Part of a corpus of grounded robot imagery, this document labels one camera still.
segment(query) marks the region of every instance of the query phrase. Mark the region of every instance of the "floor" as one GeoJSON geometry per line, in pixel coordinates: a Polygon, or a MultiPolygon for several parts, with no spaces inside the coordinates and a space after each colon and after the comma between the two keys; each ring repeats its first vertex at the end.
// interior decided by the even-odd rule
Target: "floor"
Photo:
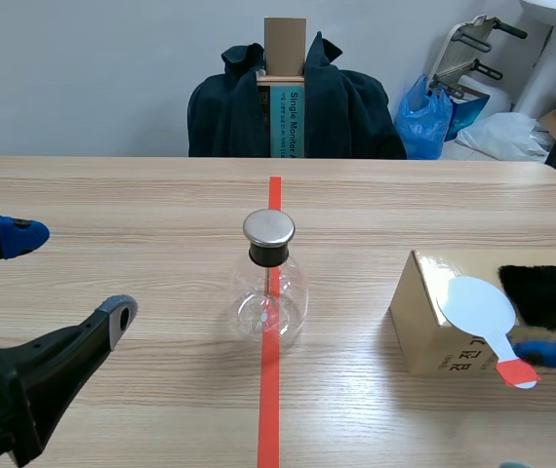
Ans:
{"type": "Polygon", "coordinates": [[[462,146],[459,143],[448,141],[443,146],[441,161],[497,161],[488,154],[462,146]]]}

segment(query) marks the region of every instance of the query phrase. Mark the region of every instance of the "dark jacket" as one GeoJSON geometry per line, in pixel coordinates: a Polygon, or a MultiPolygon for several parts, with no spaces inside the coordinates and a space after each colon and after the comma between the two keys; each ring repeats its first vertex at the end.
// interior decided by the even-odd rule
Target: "dark jacket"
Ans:
{"type": "MultiPolygon", "coordinates": [[[[317,34],[304,67],[305,157],[406,159],[382,84],[331,65],[340,55],[317,34]]],[[[221,57],[225,73],[208,78],[189,102],[189,156],[268,157],[257,89],[263,49],[233,47],[221,57]]]]}

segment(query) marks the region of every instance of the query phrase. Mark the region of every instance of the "red tape line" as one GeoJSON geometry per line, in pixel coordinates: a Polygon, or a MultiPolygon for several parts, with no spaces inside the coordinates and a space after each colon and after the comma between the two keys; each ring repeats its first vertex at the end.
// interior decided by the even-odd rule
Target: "red tape line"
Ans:
{"type": "MultiPolygon", "coordinates": [[[[269,209],[282,210],[282,180],[269,179],[269,209]]],[[[280,467],[280,268],[269,270],[267,320],[262,329],[258,405],[258,468],[280,467]]]]}

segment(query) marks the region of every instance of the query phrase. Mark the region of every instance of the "silver cap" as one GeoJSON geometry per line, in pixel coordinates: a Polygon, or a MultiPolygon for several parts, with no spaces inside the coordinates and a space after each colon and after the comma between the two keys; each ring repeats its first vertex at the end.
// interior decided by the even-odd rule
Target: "silver cap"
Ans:
{"type": "Polygon", "coordinates": [[[278,210],[258,210],[243,221],[243,233],[255,246],[271,249],[289,243],[296,234],[296,225],[278,210]]]}

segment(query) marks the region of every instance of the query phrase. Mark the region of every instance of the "wooden table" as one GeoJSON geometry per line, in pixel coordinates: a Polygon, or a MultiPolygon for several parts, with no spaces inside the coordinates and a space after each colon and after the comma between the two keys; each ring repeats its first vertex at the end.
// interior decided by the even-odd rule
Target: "wooden table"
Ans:
{"type": "MultiPolygon", "coordinates": [[[[0,261],[0,345],[128,293],[138,319],[34,467],[255,467],[259,350],[226,320],[244,217],[282,176],[308,318],[282,356],[282,466],[556,467],[556,376],[404,371],[387,308],[410,249],[556,248],[556,172],[533,163],[0,158],[0,215],[44,221],[0,261]]],[[[0,466],[11,466],[3,457],[0,466]]]]}

